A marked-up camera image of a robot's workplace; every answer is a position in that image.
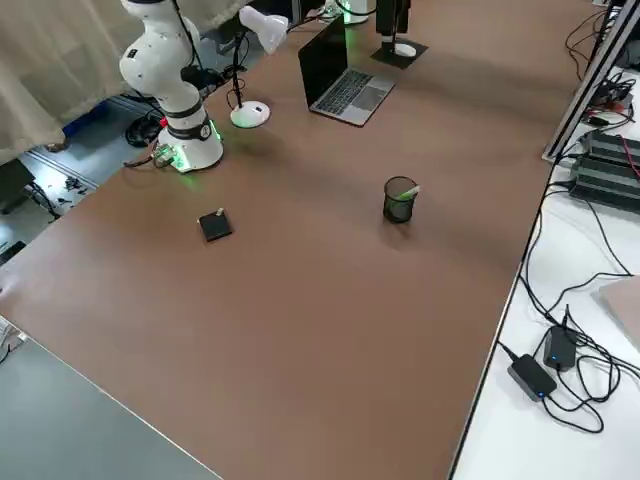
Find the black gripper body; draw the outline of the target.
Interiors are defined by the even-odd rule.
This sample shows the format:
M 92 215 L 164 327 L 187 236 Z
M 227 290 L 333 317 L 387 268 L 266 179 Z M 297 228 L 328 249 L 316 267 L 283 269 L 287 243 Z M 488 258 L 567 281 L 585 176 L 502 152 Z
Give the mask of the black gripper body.
M 378 0 L 376 2 L 376 32 L 383 36 L 407 33 L 410 0 Z

